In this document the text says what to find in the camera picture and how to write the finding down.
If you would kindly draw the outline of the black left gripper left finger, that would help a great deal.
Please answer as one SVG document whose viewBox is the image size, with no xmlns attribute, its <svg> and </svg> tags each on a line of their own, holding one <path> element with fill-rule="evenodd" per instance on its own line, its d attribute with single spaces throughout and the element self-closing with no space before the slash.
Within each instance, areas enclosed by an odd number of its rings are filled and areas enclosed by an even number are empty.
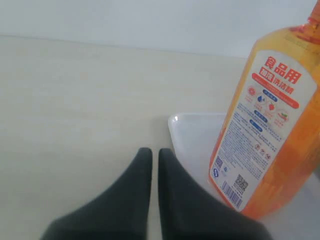
<svg viewBox="0 0 320 240">
<path fill-rule="evenodd" d="M 145 240 L 153 153 L 142 147 L 124 173 L 101 195 L 54 220 L 43 240 Z"/>
</svg>

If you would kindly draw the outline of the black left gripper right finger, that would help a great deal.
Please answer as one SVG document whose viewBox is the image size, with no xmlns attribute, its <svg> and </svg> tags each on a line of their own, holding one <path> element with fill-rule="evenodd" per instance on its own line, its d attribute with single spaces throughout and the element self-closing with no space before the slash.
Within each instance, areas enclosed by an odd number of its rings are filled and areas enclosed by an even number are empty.
<svg viewBox="0 0 320 240">
<path fill-rule="evenodd" d="M 270 240 L 259 222 L 225 206 L 187 173 L 169 148 L 158 153 L 158 203 L 164 240 Z"/>
</svg>

